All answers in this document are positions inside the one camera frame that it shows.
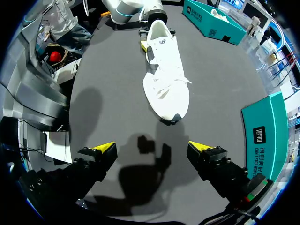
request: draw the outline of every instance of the qr code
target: qr code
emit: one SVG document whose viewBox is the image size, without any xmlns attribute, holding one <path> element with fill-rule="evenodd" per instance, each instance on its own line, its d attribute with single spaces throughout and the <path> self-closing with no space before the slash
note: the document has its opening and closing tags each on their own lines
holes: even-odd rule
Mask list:
<svg viewBox="0 0 300 225">
<path fill-rule="evenodd" d="M 215 36 L 216 32 L 217 32 L 216 30 L 211 29 L 209 36 Z"/>
</svg>

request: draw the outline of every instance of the display stand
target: display stand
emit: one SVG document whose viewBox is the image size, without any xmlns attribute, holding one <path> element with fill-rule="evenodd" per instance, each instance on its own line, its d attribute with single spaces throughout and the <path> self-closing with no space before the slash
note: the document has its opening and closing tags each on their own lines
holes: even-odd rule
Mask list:
<svg viewBox="0 0 300 225">
<path fill-rule="evenodd" d="M 281 92 L 269 95 L 242 110 L 248 177 L 262 173 L 275 181 L 287 155 L 288 125 Z"/>
<path fill-rule="evenodd" d="M 218 14 L 226 16 L 229 22 L 214 17 L 210 12 L 215 9 Z M 215 38 L 234 45 L 238 45 L 246 32 L 232 18 L 212 6 L 185 0 L 182 13 L 202 32 L 206 37 Z"/>
</svg>

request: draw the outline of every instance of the white panel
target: white panel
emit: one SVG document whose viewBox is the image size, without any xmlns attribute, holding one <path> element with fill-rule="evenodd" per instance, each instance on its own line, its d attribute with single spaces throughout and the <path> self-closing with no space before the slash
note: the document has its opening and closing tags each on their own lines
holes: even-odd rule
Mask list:
<svg viewBox="0 0 300 225">
<path fill-rule="evenodd" d="M 280 89 L 283 95 L 283 99 L 290 97 L 294 93 L 291 82 L 285 82 L 280 86 Z"/>
<path fill-rule="evenodd" d="M 300 107 L 300 91 L 297 91 L 287 100 L 285 100 L 285 109 L 287 113 L 294 109 L 297 109 L 298 107 Z"/>
<path fill-rule="evenodd" d="M 60 161 L 72 163 L 69 132 L 45 132 L 47 136 L 46 155 Z"/>
</svg>

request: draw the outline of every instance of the black shoe accent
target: black shoe accent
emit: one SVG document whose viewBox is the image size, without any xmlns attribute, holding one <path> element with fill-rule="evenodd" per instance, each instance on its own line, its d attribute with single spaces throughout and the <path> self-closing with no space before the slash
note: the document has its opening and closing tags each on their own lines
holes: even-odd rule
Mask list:
<svg viewBox="0 0 300 225">
<path fill-rule="evenodd" d="M 175 116 L 173 117 L 173 119 L 171 119 L 171 122 L 175 124 L 175 123 L 177 123 L 181 119 L 182 119 L 181 116 L 177 113 L 177 114 L 175 114 Z"/>
</svg>

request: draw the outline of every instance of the display screen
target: display screen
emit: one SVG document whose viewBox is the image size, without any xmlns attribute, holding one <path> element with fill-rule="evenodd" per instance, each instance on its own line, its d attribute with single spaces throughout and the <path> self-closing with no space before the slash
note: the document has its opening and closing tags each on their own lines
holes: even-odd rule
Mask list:
<svg viewBox="0 0 300 225">
<path fill-rule="evenodd" d="M 276 31 L 273 30 L 273 28 L 270 27 L 271 36 L 274 39 L 276 43 L 279 43 L 281 40 L 281 37 L 276 33 Z"/>
<path fill-rule="evenodd" d="M 260 17 L 261 24 L 259 25 L 261 28 L 264 27 L 268 18 L 265 17 L 260 11 L 258 11 L 255 7 L 251 6 L 250 4 L 246 3 L 245 9 L 243 11 L 244 14 L 252 18 L 253 16 Z"/>
</svg>

